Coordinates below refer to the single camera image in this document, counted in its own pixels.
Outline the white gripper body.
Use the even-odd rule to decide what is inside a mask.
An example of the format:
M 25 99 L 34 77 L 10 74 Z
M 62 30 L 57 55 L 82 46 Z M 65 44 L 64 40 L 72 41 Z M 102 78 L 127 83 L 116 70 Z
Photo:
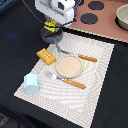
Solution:
M 35 0 L 35 7 L 60 24 L 74 19 L 74 0 Z

